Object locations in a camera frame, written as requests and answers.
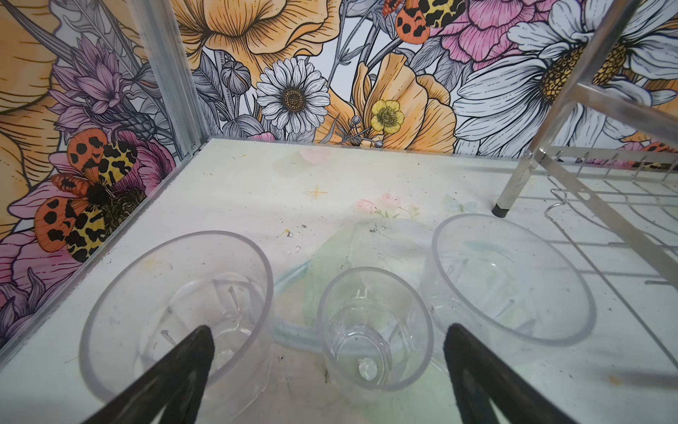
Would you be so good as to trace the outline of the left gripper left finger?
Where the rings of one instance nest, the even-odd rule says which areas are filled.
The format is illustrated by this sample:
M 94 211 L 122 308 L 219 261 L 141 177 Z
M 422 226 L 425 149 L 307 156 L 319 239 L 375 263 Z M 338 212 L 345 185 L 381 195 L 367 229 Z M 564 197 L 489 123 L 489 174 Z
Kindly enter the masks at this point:
M 201 325 L 86 422 L 196 422 L 214 355 L 211 330 Z

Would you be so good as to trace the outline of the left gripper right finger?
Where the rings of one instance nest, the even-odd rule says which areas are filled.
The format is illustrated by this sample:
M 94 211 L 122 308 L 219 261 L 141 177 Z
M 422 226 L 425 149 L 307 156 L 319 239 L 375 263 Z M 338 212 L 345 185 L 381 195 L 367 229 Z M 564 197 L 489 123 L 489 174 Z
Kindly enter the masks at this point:
M 448 327 L 444 358 L 464 423 L 572 423 L 463 325 Z

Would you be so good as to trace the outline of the clear glass tumbler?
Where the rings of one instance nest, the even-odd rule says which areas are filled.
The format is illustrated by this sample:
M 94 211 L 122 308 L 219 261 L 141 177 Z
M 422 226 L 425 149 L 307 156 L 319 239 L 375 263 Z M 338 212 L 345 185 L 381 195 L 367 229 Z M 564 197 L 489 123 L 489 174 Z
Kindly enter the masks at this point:
M 435 229 L 420 283 L 434 323 L 433 362 L 459 323 L 510 366 L 522 366 L 589 337 L 597 306 L 589 285 L 559 250 L 505 219 L 462 214 Z
M 199 420 L 225 423 L 268 385 L 274 279 L 248 238 L 198 231 L 169 240 L 124 269 L 91 310 L 79 343 L 90 391 L 111 401 L 199 326 L 215 345 Z
M 354 403 L 408 388 L 433 357 L 426 305 L 388 270 L 358 267 L 336 276 L 321 295 L 316 328 L 330 381 Z

